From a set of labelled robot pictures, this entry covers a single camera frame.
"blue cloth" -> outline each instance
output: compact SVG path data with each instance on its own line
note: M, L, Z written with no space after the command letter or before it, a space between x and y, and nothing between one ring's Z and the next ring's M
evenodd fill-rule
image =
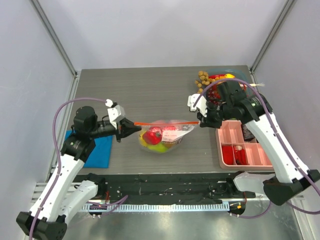
M66 131L65 140L71 134L71 130ZM97 138L94 140L95 148L91 152L89 158L84 164L84 168L107 169L109 167L112 136Z

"plastic bag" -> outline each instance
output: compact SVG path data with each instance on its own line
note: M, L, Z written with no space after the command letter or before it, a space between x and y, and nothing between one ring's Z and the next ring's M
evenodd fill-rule
M198 124L197 121L159 120L152 123L136 122L141 125L139 143L144 150L164 154L176 148L183 136L190 133Z

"white panel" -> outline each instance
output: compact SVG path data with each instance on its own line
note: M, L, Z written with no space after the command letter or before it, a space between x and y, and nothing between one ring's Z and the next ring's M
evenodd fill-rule
M0 13L0 238L19 240L16 217L46 178L73 78L29 1L0 1Z
M279 126L310 169L320 169L319 11L318 0L297 1L256 71ZM308 209L320 210L314 190L306 196ZM312 219L317 223L320 216Z
M285 0L41 0L76 69L252 65Z

